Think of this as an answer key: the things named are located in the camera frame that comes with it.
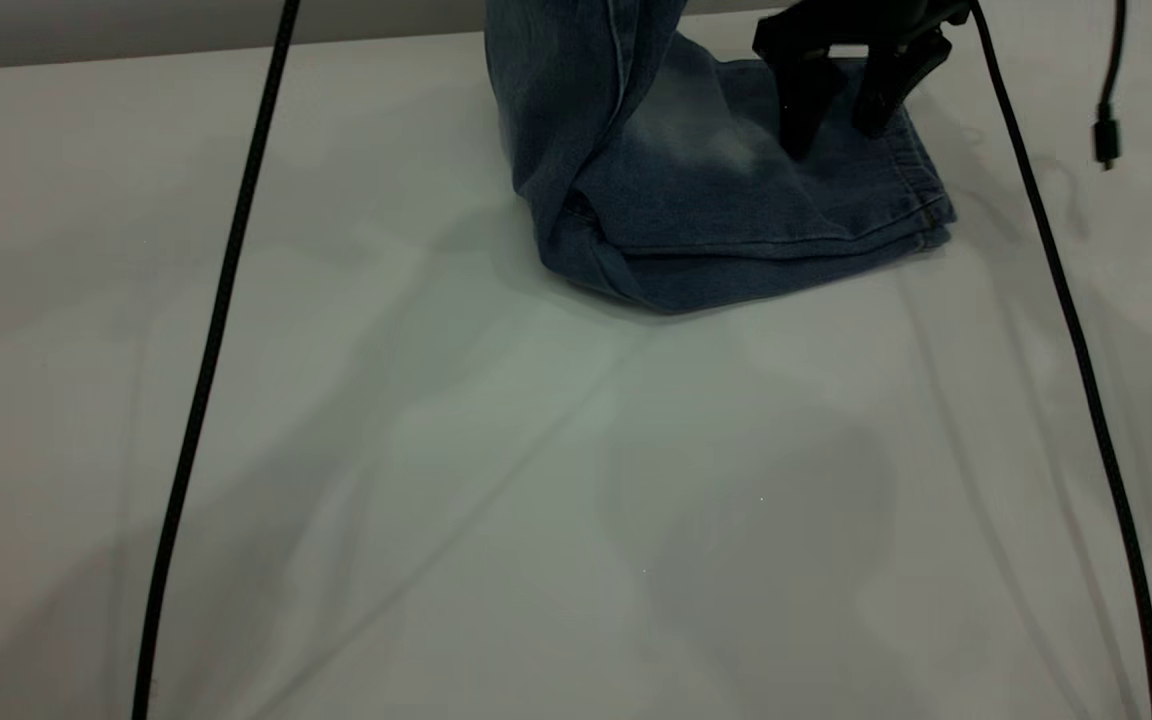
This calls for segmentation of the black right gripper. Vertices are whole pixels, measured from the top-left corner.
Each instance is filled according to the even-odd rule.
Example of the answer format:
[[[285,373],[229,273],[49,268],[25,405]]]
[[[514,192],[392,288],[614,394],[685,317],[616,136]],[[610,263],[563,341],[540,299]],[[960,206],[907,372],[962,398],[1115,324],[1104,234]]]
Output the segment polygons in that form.
[[[938,28],[960,26],[970,10],[969,1],[801,1],[759,18],[753,50],[776,83],[787,154],[805,159],[829,105],[846,90],[831,46],[867,46],[852,126],[876,138],[905,97],[950,55],[952,41]]]

